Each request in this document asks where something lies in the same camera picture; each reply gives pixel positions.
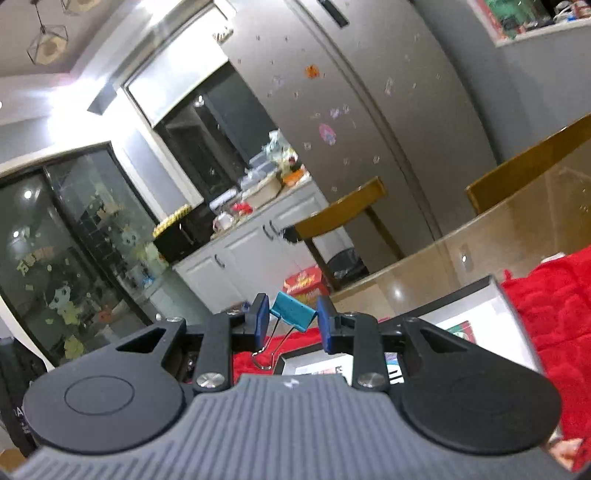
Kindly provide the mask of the person's right hand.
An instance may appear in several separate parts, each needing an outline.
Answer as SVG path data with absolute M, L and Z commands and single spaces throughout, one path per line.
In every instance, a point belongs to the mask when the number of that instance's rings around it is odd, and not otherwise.
M 589 438 L 556 441 L 547 450 L 561 466 L 571 472 L 580 471 L 590 462 Z

